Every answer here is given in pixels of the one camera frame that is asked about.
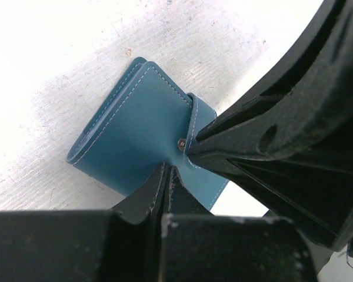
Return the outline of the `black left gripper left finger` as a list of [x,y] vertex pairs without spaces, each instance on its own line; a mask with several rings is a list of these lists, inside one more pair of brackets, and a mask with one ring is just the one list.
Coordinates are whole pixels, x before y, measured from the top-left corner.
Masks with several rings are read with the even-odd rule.
[[0,281],[157,281],[168,166],[108,210],[0,211]]

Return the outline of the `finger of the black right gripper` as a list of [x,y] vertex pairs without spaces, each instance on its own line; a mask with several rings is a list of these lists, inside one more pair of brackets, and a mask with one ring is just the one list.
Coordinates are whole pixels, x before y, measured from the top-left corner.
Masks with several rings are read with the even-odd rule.
[[353,257],[353,1],[324,1],[188,155],[314,243]]

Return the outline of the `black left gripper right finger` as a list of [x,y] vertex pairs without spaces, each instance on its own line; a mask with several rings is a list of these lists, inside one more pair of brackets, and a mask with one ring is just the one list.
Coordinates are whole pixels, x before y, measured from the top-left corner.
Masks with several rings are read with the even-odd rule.
[[214,216],[170,168],[162,281],[317,281],[311,253],[282,217]]

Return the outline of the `blue leather card holder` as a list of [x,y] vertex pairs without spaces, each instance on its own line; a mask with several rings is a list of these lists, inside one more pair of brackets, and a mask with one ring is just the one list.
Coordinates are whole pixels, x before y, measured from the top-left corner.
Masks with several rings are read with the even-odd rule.
[[161,162],[176,166],[185,187],[211,209],[227,179],[193,164],[187,153],[217,116],[154,62],[135,58],[85,126],[66,161],[128,196]]

